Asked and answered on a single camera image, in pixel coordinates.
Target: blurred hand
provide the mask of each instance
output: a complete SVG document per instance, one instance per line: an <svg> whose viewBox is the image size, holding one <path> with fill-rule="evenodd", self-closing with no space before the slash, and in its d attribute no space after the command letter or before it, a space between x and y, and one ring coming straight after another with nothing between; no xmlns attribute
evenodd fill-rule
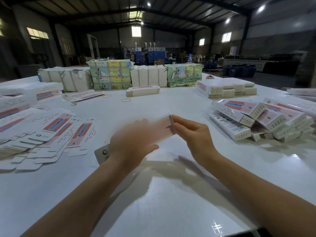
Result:
<svg viewBox="0 0 316 237"><path fill-rule="evenodd" d="M172 115L177 134L186 141L193 158L205 166L209 158L219 153L215 149L210 130L207 125Z"/></svg>
<svg viewBox="0 0 316 237"><path fill-rule="evenodd" d="M158 149L158 145L148 145L151 137L148 120L135 121L117 131L110 140L109 159L131 172L146 155Z"/></svg>

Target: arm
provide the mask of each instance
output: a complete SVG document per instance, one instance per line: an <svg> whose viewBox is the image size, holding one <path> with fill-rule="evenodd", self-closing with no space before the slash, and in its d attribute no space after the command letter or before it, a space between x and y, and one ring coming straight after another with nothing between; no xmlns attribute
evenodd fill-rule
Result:
<svg viewBox="0 0 316 237"><path fill-rule="evenodd" d="M219 154L207 125L175 115L172 118L197 163L239 197L273 236L315 235L316 206Z"/></svg>
<svg viewBox="0 0 316 237"><path fill-rule="evenodd" d="M110 141L109 159L22 237L90 236L116 187L147 154L159 148L145 145L149 136L147 123L148 120L144 119L117 132Z"/></svg>

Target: glossy tabletop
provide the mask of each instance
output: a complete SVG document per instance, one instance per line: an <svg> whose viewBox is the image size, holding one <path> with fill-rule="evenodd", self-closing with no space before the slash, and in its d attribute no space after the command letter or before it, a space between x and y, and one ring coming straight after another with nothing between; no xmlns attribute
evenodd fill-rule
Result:
<svg viewBox="0 0 316 237"><path fill-rule="evenodd" d="M283 93L256 87L258 95L238 99L263 100ZM59 101L61 97L39 104L65 108L78 117L101 118L102 124L87 155L64 153L56 163L34 172L0 174L0 236L20 236L89 176L98 167L94 150L108 143L121 123L168 113L207 124L222 155L316 204L316 138L295 139L269 150L251 140L235 143L206 117L211 100L194 87L162 88L160 94L132 97L129 102L121 102L125 90L107 93L112 96L76 106ZM117 188L91 236L218 237L259 227L231 193L194 161L179 136L159 146Z"/></svg>

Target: forearm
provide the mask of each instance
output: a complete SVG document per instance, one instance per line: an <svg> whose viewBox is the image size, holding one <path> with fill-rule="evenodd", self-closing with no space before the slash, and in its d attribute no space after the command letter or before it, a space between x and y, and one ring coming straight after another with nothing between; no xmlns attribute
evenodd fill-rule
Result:
<svg viewBox="0 0 316 237"><path fill-rule="evenodd" d="M278 236L312 236L316 233L316 206L252 174L218 154L205 168L246 204L259 222Z"/></svg>
<svg viewBox="0 0 316 237"><path fill-rule="evenodd" d="M106 201L128 174L111 160L103 163L22 237L90 236Z"/></svg>

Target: ceiling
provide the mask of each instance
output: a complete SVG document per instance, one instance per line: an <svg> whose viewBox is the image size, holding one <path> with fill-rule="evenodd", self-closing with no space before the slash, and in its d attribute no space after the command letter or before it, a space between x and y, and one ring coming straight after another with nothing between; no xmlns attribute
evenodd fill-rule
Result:
<svg viewBox="0 0 316 237"><path fill-rule="evenodd" d="M54 23L83 32L113 29L143 22L172 32L192 32L271 0L5 0L20 4Z"/></svg>

